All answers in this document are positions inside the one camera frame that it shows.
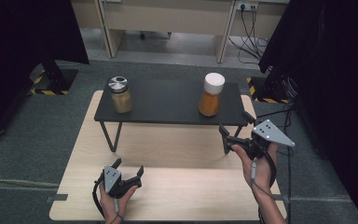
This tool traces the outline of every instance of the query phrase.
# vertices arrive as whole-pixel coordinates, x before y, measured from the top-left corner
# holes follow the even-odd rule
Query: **metal jar lid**
[[[109,88],[113,93],[122,93],[129,88],[128,81],[124,77],[112,77],[109,80]]]

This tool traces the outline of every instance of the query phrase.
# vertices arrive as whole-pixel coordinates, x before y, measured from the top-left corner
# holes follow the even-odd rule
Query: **glass jar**
[[[202,115],[211,117],[219,112],[219,95],[225,84],[225,78],[218,73],[206,75],[204,91],[200,99],[199,111]]]
[[[129,92],[128,81],[124,77],[113,77],[109,80],[109,88],[115,110],[118,113],[126,113],[132,109],[132,99]]]

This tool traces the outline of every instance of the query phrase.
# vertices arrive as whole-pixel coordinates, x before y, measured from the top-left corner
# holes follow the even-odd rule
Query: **white jar lid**
[[[219,94],[225,84],[225,78],[218,73],[206,75],[204,89],[210,94]]]

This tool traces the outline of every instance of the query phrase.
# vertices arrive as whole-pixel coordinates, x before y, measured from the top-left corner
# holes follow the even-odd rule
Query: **granular contents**
[[[211,117],[219,111],[219,95],[218,94],[210,94],[205,91],[202,94],[199,111],[204,116]]]

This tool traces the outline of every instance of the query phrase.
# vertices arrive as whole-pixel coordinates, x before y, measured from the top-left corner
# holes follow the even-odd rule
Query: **wooden table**
[[[145,167],[143,186],[131,197],[126,220],[258,220],[257,204],[242,173],[241,161],[225,154],[218,127],[202,125],[124,123],[120,145],[112,153],[94,115],[102,91],[96,91],[83,121],[71,158],[50,210],[53,220],[103,220],[91,192],[103,167],[121,158],[124,179]],[[242,96],[246,111],[255,115],[251,100]],[[240,137],[250,136],[252,125]],[[116,123],[106,124],[108,131]],[[233,133],[236,127],[227,127]],[[280,194],[278,185],[273,194]],[[286,216],[282,201],[278,206]]]

